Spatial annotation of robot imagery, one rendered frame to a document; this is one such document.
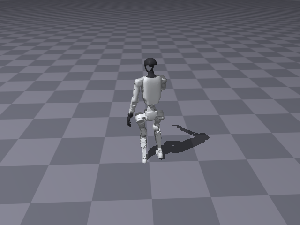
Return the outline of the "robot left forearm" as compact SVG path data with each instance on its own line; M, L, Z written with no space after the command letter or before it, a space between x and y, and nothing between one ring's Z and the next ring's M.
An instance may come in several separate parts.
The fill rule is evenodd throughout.
M129 109L129 115L130 115L130 113L132 113L134 115L136 105L137 105L137 103L133 103L133 97L132 97L131 104L130 104L130 109Z

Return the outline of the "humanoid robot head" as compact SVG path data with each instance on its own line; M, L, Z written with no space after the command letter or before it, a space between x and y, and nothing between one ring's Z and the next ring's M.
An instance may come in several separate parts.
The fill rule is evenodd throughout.
M157 64L157 62L154 58L147 58L144 61L145 70L148 72L148 75L146 77L149 77L149 78L157 77L156 75L154 75L154 71L153 71L154 65L156 65L156 64ZM147 65L149 65L149 67L152 67L152 69L150 71L147 70L147 68L146 68Z

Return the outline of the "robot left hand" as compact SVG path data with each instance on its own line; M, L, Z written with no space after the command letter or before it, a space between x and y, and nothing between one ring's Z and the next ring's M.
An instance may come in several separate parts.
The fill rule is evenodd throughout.
M128 117L127 117L127 125L130 127L131 126L131 122L130 122L130 118L133 117L133 114L130 113L130 115L128 114Z

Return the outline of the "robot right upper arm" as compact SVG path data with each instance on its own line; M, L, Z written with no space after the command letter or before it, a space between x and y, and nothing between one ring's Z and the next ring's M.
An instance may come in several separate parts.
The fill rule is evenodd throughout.
M164 77L164 75L161 75L160 77L161 77L161 79L162 79L162 88L161 88L161 91L163 91L163 90L166 89L166 82L167 82L167 79Z

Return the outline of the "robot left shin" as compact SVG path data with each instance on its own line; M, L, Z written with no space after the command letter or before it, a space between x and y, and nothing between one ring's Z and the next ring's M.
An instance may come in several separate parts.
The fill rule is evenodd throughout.
M145 157L146 159L146 147L147 147L147 137L142 137L141 129L140 129L140 142L141 142L141 148L143 153L143 159Z

